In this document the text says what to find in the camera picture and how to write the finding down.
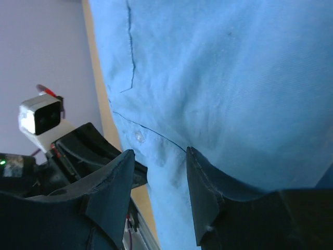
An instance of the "wire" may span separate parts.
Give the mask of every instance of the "wire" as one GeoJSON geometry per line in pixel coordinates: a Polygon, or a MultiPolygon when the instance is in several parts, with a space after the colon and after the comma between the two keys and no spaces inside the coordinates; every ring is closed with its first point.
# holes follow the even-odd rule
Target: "wire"
{"type": "Polygon", "coordinates": [[[132,242],[132,233],[131,233],[130,229],[131,229],[130,217],[129,217],[129,215],[127,215],[127,230],[129,232],[129,237],[130,237],[130,250],[132,250],[133,242],[132,242]]]}
{"type": "Polygon", "coordinates": [[[34,157],[36,154],[38,154],[41,151],[41,149],[35,150],[30,156],[34,157]]]}
{"type": "Polygon", "coordinates": [[[49,95],[51,95],[53,97],[57,96],[52,90],[50,90],[49,88],[45,87],[44,85],[37,84],[36,88],[37,88],[37,90],[39,92],[45,92],[46,94],[49,94],[49,95]]]}

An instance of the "shirt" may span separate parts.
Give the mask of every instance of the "shirt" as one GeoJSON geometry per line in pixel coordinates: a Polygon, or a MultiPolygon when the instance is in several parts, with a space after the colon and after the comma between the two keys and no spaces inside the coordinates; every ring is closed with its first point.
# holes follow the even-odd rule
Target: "shirt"
{"type": "Polygon", "coordinates": [[[123,149],[148,167],[163,250],[196,249],[186,147],[264,190],[332,163],[333,2],[91,0],[123,149]]]}

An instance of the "wooden surface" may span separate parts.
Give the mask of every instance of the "wooden surface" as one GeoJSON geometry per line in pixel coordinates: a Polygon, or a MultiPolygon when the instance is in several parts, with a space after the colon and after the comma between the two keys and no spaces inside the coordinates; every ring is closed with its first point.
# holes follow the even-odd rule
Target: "wooden surface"
{"type": "MultiPolygon", "coordinates": [[[[92,13],[90,9],[90,5],[88,0],[82,0],[85,24],[87,29],[87,36],[89,42],[89,49],[92,59],[95,84],[96,84],[96,92],[101,116],[101,122],[103,127],[104,137],[117,149],[120,149],[120,142],[117,129],[113,123],[111,111],[109,107],[108,96],[106,93],[105,85],[103,83],[102,72],[99,65],[98,52],[95,43],[94,36],[94,24],[92,19],[92,13]]],[[[155,221],[153,219],[151,204],[149,200],[149,196],[147,193],[146,186],[141,186],[132,190],[131,193],[132,198],[135,203],[138,205],[139,210],[141,211],[143,217],[145,218],[148,226],[150,227],[151,232],[155,236],[158,241],[156,234],[155,221]]]]}

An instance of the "camera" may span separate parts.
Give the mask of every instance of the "camera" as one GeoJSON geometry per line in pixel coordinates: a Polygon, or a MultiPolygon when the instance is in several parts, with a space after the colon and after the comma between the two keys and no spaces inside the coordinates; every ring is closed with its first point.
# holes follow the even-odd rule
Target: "camera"
{"type": "Polygon", "coordinates": [[[44,94],[21,103],[19,122],[31,134],[40,135],[60,124],[60,114],[61,101],[44,94]]]}

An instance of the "lavender wall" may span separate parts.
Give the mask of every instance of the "lavender wall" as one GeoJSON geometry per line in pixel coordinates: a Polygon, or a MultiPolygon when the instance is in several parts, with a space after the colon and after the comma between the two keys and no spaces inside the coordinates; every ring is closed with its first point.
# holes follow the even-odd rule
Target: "lavender wall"
{"type": "Polygon", "coordinates": [[[36,84],[65,98],[72,124],[91,121],[101,132],[80,1],[1,0],[0,23],[0,152],[35,150],[19,132],[17,115],[22,101],[38,95],[36,84]]]}

